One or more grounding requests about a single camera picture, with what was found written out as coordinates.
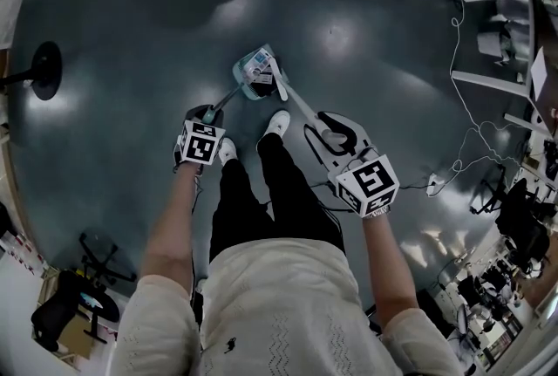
gray concrete floor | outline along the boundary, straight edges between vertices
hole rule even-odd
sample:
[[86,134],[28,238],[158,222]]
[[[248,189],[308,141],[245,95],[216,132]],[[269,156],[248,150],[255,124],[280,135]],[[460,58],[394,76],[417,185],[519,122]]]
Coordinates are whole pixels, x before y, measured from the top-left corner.
[[[487,7],[467,11],[457,66],[502,74],[476,51]],[[88,229],[111,237],[122,248],[120,259],[138,266],[173,179],[172,148],[184,113],[230,90],[233,63],[266,42],[316,110],[362,123],[403,185],[425,183],[432,171],[451,177],[447,169],[470,126],[448,75],[453,16],[458,12],[445,0],[24,0],[12,70],[26,68],[45,40],[60,45],[65,62],[51,101],[20,86],[10,90],[13,159],[39,248],[54,265],[78,264],[78,235]],[[505,93],[460,88],[478,121],[503,125],[505,111],[523,113],[524,102]],[[277,97],[237,96],[225,111],[225,128],[262,202],[269,195],[254,146],[281,106]],[[323,181],[303,139],[303,118],[291,102],[286,107],[293,116],[286,146],[310,182]],[[505,153],[523,137],[520,130],[500,137],[486,130]],[[486,153],[472,136],[463,160]],[[194,213],[198,276],[207,272],[220,168],[206,169]],[[483,161],[437,198],[424,190],[399,194],[391,223],[419,288],[487,232],[493,218],[470,214],[469,204],[491,174],[494,164]],[[326,189],[317,193],[330,206],[342,205]],[[339,219],[367,307],[373,297],[360,222],[354,215]]]

equipment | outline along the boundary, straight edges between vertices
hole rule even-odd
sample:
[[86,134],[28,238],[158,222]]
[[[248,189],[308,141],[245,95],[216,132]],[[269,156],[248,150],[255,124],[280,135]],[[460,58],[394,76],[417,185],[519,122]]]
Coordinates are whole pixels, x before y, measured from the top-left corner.
[[233,66],[233,75],[238,86],[219,103],[198,106],[187,113],[174,147],[174,169],[183,161],[213,163],[225,134],[216,125],[222,126],[222,108],[238,91],[258,100],[277,90],[282,101],[290,96],[308,120],[304,137],[328,170],[335,196],[360,217],[387,212],[399,181],[387,156],[380,156],[362,126],[339,114],[315,113],[288,84],[268,44],[240,59]]
[[1,85],[12,85],[19,81],[32,87],[41,100],[50,100],[56,95],[62,79],[62,55],[52,41],[42,43],[35,51],[28,71],[0,79]]
[[304,137],[328,170],[335,195],[361,218],[386,213],[399,189],[387,156],[379,155],[358,123],[339,114],[312,111],[284,81],[275,58],[269,59],[269,65],[277,84],[284,87],[308,120]]

person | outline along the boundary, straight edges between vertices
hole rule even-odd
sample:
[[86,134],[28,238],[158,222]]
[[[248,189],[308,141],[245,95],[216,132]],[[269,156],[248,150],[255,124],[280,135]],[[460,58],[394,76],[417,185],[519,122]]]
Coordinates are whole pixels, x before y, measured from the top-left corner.
[[276,113],[256,146],[275,220],[223,140],[200,331],[189,304],[197,165],[180,165],[120,321],[112,376],[462,374],[419,309],[386,215],[363,220],[383,343],[372,333],[341,232],[282,143],[289,119]]

person's foot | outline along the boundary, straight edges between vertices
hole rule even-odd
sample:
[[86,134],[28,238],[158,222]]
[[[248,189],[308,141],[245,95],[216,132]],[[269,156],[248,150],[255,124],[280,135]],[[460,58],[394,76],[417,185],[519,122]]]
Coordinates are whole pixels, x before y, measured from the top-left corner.
[[236,155],[235,143],[229,138],[225,137],[221,143],[221,149],[219,150],[219,159],[221,159],[221,164],[224,167],[225,164],[231,159],[238,159]]
[[287,132],[289,123],[290,114],[284,109],[282,109],[281,111],[277,111],[275,114],[273,114],[273,117],[271,117],[268,129],[265,130],[262,138],[269,133],[275,133],[278,134],[279,137],[283,137],[284,134]]

desk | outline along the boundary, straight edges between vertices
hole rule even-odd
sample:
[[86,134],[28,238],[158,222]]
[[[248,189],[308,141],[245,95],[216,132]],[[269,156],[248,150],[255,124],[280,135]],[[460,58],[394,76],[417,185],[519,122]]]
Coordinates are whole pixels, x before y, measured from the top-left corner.
[[[495,1],[495,0],[463,0],[466,3]],[[495,79],[475,73],[452,71],[452,79],[465,81],[475,85],[483,85],[499,89],[504,92],[510,92],[527,99],[534,107],[535,111],[541,116],[544,127],[535,126],[525,120],[505,114],[504,118],[519,126],[523,126],[537,133],[542,133],[550,138],[554,137],[556,129],[556,120],[551,116],[551,110],[558,108],[558,37],[556,36],[554,26],[550,21],[550,17],[544,8],[541,0],[517,0],[527,4],[528,20],[529,20],[529,54],[527,62],[527,76],[525,83],[514,83],[504,79]],[[533,77],[531,76],[531,67],[537,52],[544,47],[545,59],[548,69],[547,80],[542,87],[539,98],[534,97]]]

